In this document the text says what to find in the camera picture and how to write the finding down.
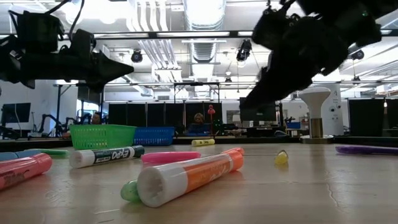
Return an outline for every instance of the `woman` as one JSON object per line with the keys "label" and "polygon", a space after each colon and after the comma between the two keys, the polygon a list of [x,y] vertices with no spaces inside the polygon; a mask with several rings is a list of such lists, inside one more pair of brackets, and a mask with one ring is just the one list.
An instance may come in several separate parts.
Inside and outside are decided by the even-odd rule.
{"label": "woman", "polygon": [[193,117],[194,123],[192,123],[188,128],[188,133],[204,134],[209,130],[205,126],[205,118],[201,113],[195,114]]}

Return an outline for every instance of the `small yellow object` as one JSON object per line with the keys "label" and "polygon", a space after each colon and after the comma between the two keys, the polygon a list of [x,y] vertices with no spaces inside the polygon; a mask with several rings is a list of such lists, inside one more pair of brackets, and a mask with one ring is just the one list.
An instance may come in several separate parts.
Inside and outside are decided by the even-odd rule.
{"label": "small yellow object", "polygon": [[275,158],[275,165],[283,165],[285,163],[287,163],[289,160],[289,156],[287,155],[287,153],[282,150],[278,153],[278,155]]}

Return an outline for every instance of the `computer screen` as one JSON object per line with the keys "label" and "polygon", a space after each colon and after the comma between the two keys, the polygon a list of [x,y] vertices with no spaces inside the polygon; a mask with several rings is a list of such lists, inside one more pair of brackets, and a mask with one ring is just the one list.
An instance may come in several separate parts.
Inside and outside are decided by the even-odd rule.
{"label": "computer screen", "polygon": [[29,122],[30,103],[12,103],[2,106],[1,122],[2,123],[20,123]]}
{"label": "computer screen", "polygon": [[[245,97],[240,97],[239,102],[242,104]],[[240,109],[241,121],[276,121],[276,105],[262,104],[253,109]]]}

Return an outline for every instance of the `ceiling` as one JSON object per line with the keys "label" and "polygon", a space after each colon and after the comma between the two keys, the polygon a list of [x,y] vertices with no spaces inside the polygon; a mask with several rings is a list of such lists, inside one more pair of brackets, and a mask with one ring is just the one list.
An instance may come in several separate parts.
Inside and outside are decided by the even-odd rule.
{"label": "ceiling", "polygon": [[[28,10],[30,12],[44,12],[45,9],[50,9],[56,5],[48,0],[38,1],[23,1],[24,4],[19,4],[21,0],[15,1],[0,1],[0,34],[8,34],[15,32],[11,26],[7,10],[12,9],[16,12]],[[85,29],[87,31],[96,32],[129,32],[126,26],[126,17],[129,15],[127,2],[116,1],[107,2],[107,0],[86,0],[85,9],[83,11],[83,20],[76,26],[77,29]],[[224,30],[252,30],[257,20],[260,18],[262,11],[265,8],[265,1],[257,0],[227,0],[223,29]],[[171,31],[186,30],[184,12],[181,11],[183,4],[181,0],[168,0],[166,2],[166,15],[167,26]],[[147,6],[147,16],[149,18],[149,6]],[[289,14],[297,13],[303,15],[300,7],[294,4]],[[65,29],[70,28],[70,24],[66,22],[66,14],[62,9],[55,13],[59,17]],[[105,24],[101,19],[115,20],[112,24]],[[398,29],[398,12],[393,12],[378,19],[378,23],[382,24],[385,29]],[[231,72],[234,82],[252,82],[256,80],[259,69],[267,65],[268,55],[270,51],[262,46],[253,45],[252,54],[246,60],[243,68],[238,68],[236,61],[236,51],[240,46],[242,39],[226,39],[226,43],[218,44],[216,54],[216,62],[213,69],[212,81],[223,81],[226,72]],[[178,65],[181,66],[182,78],[194,78],[191,69],[191,57],[187,44],[183,44],[181,39],[172,39],[172,47],[175,52]],[[131,62],[131,50],[139,49],[140,45],[137,40],[99,40],[98,48],[105,45],[110,50],[110,57],[113,60],[118,60],[127,64]],[[365,57],[362,60],[347,60],[340,68],[340,74],[334,73],[333,75],[323,77],[317,75],[314,80],[351,80],[354,74],[362,76],[363,80],[378,80],[386,78],[388,80],[395,79],[398,75],[398,63],[392,63],[398,60],[398,37],[385,37],[382,42],[369,45],[362,48]],[[139,82],[153,82],[152,80],[152,62],[146,57],[143,52],[144,58],[141,63],[134,63],[133,66],[136,70],[130,77],[134,77]],[[342,86],[343,91],[362,91],[369,93],[373,88],[377,87],[376,84],[368,84],[361,86],[345,85]]]}

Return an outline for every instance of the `yellow marker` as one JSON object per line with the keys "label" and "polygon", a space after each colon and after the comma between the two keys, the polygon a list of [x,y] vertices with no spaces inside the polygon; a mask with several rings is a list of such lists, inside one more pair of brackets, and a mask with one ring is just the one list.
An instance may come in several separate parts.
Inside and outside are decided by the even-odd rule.
{"label": "yellow marker", "polygon": [[192,146],[209,146],[215,142],[214,139],[192,140]]}
{"label": "yellow marker", "polygon": [[284,150],[282,150],[276,156],[275,164],[276,165],[283,165],[283,164],[287,163],[288,160],[289,160],[289,156],[287,155],[287,153]]}

